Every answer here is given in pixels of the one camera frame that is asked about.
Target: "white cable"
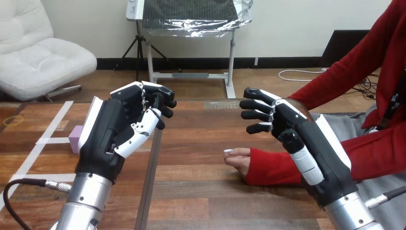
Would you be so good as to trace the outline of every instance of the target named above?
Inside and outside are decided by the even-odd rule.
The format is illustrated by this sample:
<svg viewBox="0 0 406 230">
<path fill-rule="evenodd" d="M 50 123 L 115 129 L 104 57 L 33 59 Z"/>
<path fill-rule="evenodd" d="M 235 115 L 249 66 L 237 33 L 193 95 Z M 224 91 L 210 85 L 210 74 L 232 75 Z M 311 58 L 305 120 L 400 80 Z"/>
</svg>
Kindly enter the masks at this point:
<svg viewBox="0 0 406 230">
<path fill-rule="evenodd" d="M 311 80 L 300 80 L 300 79 L 287 79 L 287 78 L 284 78 L 284 77 L 281 76 L 281 73 L 284 73 L 284 72 L 323 73 L 323 72 L 325 72 L 325 70 L 323 69 L 322 71 L 313 72 L 313 71 L 287 69 L 287 70 L 284 70 L 284 71 L 281 71 L 281 72 L 278 73 L 278 76 L 281 79 L 286 80 L 286 81 L 311 81 Z"/>
</svg>

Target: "tripod stand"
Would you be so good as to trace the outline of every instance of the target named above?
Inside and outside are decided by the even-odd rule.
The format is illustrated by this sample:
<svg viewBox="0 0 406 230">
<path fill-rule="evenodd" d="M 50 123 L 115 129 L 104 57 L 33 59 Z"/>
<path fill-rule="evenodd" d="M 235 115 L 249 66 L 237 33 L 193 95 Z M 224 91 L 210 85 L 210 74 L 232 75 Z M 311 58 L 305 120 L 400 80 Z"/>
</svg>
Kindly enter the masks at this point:
<svg viewBox="0 0 406 230">
<path fill-rule="evenodd" d="M 113 70 L 119 69 L 120 64 L 123 63 L 123 60 L 125 58 L 125 56 L 128 54 L 128 52 L 130 51 L 130 49 L 134 46 L 135 42 L 137 42 L 137 66 L 136 66 L 136 80 L 139 81 L 139 60 L 143 60 L 143 54 L 142 54 L 142 42 L 146 42 L 147 40 L 144 38 L 144 36 L 141 35 L 139 27 L 138 27 L 138 21 L 136 21 L 136 26 L 137 26 L 137 35 L 135 36 L 134 41 L 131 43 L 130 47 L 127 49 L 127 51 L 124 53 L 124 55 L 121 57 L 120 62 L 117 63 L 114 67 Z M 155 46 L 151 45 L 151 47 L 159 54 L 161 55 L 166 62 L 168 62 L 172 67 L 174 67 L 174 69 L 177 69 L 179 73 L 182 73 L 182 70 L 178 67 L 175 67 L 170 61 L 169 59 L 162 54 L 157 48 L 155 48 Z"/>
</svg>

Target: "wooden table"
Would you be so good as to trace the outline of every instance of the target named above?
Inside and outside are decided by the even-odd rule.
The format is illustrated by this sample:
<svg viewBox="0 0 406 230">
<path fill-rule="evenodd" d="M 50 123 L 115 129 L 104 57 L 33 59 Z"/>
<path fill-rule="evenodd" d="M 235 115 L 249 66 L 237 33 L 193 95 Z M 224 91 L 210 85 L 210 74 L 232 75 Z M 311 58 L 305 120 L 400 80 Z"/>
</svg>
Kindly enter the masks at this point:
<svg viewBox="0 0 406 230">
<path fill-rule="evenodd" d="M 224 164 L 223 150 L 256 147 L 283 151 L 269 134 L 248 135 L 239 101 L 179 101 L 174 117 L 125 162 L 113 187 L 100 230 L 333 229 L 313 199 L 298 187 L 246 185 Z M 59 110 L 66 105 L 28 104 L 24 121 L 0 133 L 0 188 L 20 169 Z M 90 104 L 73 103 L 51 138 L 82 125 Z M 27 175 L 74 172 L 78 156 L 69 143 L 45 144 Z M 33 229 L 49 229 L 66 195 L 20 185 L 11 204 Z M 21 229 L 3 208 L 0 229 Z"/>
</svg>

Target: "robotic hand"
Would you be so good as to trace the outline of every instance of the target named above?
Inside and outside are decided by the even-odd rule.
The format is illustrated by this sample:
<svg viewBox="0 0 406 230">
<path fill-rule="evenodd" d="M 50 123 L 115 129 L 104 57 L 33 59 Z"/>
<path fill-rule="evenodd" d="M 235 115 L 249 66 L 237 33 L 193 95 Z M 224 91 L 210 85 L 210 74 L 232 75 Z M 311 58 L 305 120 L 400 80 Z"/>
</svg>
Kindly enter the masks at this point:
<svg viewBox="0 0 406 230">
<path fill-rule="evenodd" d="M 271 132 L 282 142 L 308 193 L 338 230 L 383 229 L 358 194 L 351 163 L 333 130 L 321 115 L 315 122 L 307 109 L 260 89 L 246 88 L 240 107 L 243 119 L 259 119 L 247 127 L 249 134 Z"/>
<path fill-rule="evenodd" d="M 137 150 L 161 115 L 173 116 L 174 92 L 149 82 L 133 82 L 111 92 L 111 99 L 95 97 L 79 138 L 76 177 L 56 230 L 96 229 L 125 159 Z"/>
</svg>

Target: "person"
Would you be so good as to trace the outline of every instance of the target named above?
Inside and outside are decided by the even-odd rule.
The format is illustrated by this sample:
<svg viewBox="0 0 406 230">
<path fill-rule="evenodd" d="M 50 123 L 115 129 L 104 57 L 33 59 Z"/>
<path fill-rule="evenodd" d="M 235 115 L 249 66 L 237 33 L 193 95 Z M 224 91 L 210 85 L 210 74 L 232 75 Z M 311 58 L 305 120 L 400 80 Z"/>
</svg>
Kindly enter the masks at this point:
<svg viewBox="0 0 406 230">
<path fill-rule="evenodd" d="M 381 68 L 376 104 L 367 112 L 326 116 L 348 154 L 355 181 L 364 199 L 406 184 L 406 107 L 401 104 L 386 125 L 377 127 L 390 104 L 406 65 L 406 1 L 393 0 L 366 37 L 343 59 L 290 96 L 309 110 L 323 105 Z M 268 153 L 255 148 L 224 152 L 227 165 L 235 167 L 250 185 L 299 184 L 301 175 L 287 153 Z M 406 195 L 390 201 L 372 214 L 386 229 L 403 229 Z"/>
</svg>

